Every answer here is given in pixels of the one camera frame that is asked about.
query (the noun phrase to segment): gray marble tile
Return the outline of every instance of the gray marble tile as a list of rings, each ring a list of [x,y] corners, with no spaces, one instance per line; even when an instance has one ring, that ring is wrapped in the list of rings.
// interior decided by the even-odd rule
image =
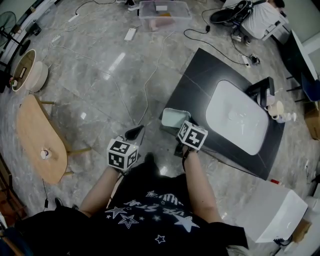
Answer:
[[[186,2],[192,13],[189,27],[202,32],[206,24],[201,12],[223,5],[220,0]],[[85,0],[61,1],[47,24],[41,27],[41,33],[29,37],[30,49],[36,50],[37,58],[45,58],[43,62],[51,65],[40,97],[53,100],[56,104],[46,105],[45,108],[75,149],[93,148],[87,153],[70,157],[67,169],[74,172],[72,176],[64,177],[57,185],[45,184],[49,209],[55,208],[54,197],[60,197],[67,206],[81,203],[106,168],[106,148],[110,139],[122,128],[132,125],[113,79],[133,120],[140,120],[146,107],[144,83],[155,70],[163,40],[169,35],[169,32],[144,32],[142,27],[138,27],[133,40],[125,41],[128,29],[141,23],[137,13],[127,11],[124,4],[87,3],[79,9],[79,17],[68,22],[83,3]],[[213,12],[204,13],[207,22]],[[192,31],[187,34],[205,40],[233,61],[241,62],[230,39],[230,28],[217,25],[210,27],[210,32],[205,35]],[[55,46],[70,48],[94,61],[51,45],[48,52],[49,42],[56,35],[61,37],[53,43]],[[254,40],[250,47],[243,43],[235,44],[245,54],[255,53],[261,65],[246,68],[233,63],[210,45],[190,40],[181,32],[175,32],[166,39],[158,70],[146,87],[149,108],[141,122],[146,126],[146,131],[139,149],[142,157],[138,162],[143,162],[147,152],[153,152],[162,174],[174,177],[183,173],[181,158],[173,155],[177,142],[173,136],[159,129],[161,122],[158,117],[193,55],[198,48],[202,48],[251,83],[271,76],[276,90],[283,88],[275,97],[283,102],[285,112],[297,113],[297,121],[285,125],[269,178],[281,181],[305,198],[311,187],[307,173],[310,177],[316,169],[320,143],[310,137],[304,121],[303,104],[294,102],[300,95],[286,92],[296,86],[295,81],[286,80],[288,72],[271,38],[263,42]],[[20,58],[17,56],[13,60],[12,72]],[[16,93],[6,88],[0,95],[0,152],[12,172],[15,192],[26,204],[29,215],[34,215],[44,207],[42,179],[31,165],[16,133],[17,111],[27,94],[23,89]],[[224,165],[204,152],[198,154],[216,195],[220,215],[226,223],[235,224],[238,213],[250,200],[260,180]],[[307,161],[308,170],[304,170]],[[275,250],[273,243],[255,244],[250,239],[248,243],[254,255],[268,256]]]

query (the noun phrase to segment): oval wooden table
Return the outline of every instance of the oval wooden table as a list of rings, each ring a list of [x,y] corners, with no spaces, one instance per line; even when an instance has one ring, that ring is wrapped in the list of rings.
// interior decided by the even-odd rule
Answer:
[[[66,172],[68,156],[91,150],[91,147],[72,150],[42,104],[54,104],[53,101],[40,101],[29,94],[18,110],[16,130],[19,140],[38,174],[50,184],[57,184]],[[42,159],[42,149],[50,150],[52,156]]]

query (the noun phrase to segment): spray bottle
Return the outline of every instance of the spray bottle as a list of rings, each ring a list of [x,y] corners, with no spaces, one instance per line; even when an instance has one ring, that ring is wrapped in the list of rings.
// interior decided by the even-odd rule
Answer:
[[[297,120],[297,114],[296,113],[283,113],[279,115],[278,120],[276,120],[278,123],[284,123],[293,120],[294,122]]]

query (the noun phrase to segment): sink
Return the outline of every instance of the sink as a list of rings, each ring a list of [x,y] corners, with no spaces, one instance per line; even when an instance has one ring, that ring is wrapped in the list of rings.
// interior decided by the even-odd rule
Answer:
[[[256,155],[265,139],[269,118],[248,95],[221,80],[205,112],[209,127],[249,155]]]

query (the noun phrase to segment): chair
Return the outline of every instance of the chair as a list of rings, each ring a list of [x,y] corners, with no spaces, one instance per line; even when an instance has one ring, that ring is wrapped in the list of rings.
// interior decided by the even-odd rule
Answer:
[[[303,90],[308,99],[311,102],[320,101],[320,81],[317,79],[314,82],[309,82],[307,78],[301,73],[301,86],[296,88],[286,90],[287,92],[296,91],[296,90]],[[303,102],[306,98],[295,100],[294,102]]]

